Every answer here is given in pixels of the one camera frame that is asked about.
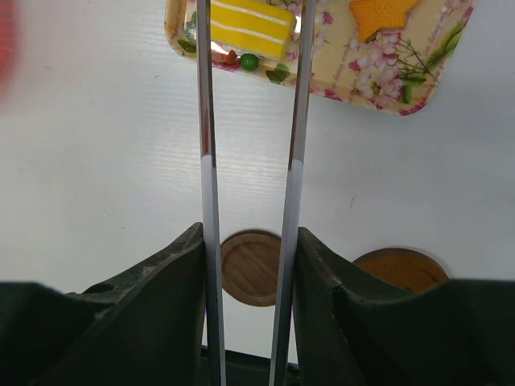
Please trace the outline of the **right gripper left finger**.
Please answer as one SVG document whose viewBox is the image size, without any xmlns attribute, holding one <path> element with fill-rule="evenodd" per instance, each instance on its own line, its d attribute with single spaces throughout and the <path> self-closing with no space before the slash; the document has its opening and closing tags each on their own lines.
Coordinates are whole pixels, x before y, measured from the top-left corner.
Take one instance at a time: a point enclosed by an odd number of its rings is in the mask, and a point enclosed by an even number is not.
<svg viewBox="0 0 515 386">
<path fill-rule="evenodd" d="M 1 284 L 4 385 L 193 385 L 204 324 L 204 243 L 171 244 L 85 292 Z"/>
</svg>

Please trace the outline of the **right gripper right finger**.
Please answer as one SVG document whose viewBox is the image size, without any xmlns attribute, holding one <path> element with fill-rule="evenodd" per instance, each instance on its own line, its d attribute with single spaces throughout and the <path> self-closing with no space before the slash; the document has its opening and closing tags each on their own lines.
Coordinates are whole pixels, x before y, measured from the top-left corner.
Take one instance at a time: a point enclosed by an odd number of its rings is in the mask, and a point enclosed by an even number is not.
<svg viewBox="0 0 515 386">
<path fill-rule="evenodd" d="M 293 313 L 304 385 L 511 385 L 514 284 L 386 283 L 299 229 Z"/>
</svg>

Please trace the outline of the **brown saucer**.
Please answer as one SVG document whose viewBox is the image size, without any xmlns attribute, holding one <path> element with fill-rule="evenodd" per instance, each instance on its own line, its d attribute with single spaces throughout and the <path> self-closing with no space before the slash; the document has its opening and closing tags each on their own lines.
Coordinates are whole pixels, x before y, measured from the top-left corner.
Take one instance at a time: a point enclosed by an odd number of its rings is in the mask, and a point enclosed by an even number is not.
<svg viewBox="0 0 515 386">
<path fill-rule="evenodd" d="M 408 248 L 378 249 L 358 257 L 353 264 L 382 281 L 416 294 L 449 280 L 437 261 Z"/>
</svg>

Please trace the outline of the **floral serving tray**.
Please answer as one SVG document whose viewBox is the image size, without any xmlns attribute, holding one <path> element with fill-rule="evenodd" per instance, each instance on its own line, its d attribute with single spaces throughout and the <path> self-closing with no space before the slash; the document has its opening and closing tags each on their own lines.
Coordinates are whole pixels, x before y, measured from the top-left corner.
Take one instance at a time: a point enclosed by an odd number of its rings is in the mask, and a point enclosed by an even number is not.
<svg viewBox="0 0 515 386">
<path fill-rule="evenodd" d="M 215 68 L 294 88 L 301 1 L 261 1 L 295 13 L 297 26 L 282 60 L 260 59 L 255 71 L 240 64 L 236 48 L 212 42 Z M 426 106 L 439 86 L 474 11 L 475 1 L 419 1 L 402 29 L 358 39 L 351 1 L 316 1 L 311 92 L 351 105 L 407 116 Z M 196 61 L 196 1 L 166 1 L 165 33 L 171 48 Z M 228 62 L 234 50 L 237 59 Z"/>
</svg>

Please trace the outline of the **red three-tier cake stand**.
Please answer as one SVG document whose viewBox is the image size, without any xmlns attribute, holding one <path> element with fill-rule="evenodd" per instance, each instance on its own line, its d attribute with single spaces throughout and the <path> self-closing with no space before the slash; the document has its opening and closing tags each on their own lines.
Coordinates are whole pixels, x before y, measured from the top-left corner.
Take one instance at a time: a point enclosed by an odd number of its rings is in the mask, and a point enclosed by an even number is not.
<svg viewBox="0 0 515 386">
<path fill-rule="evenodd" d="M 17 66 L 19 45 L 19 2 L 1 0 L 1 102 L 10 93 L 11 83 Z"/>
</svg>

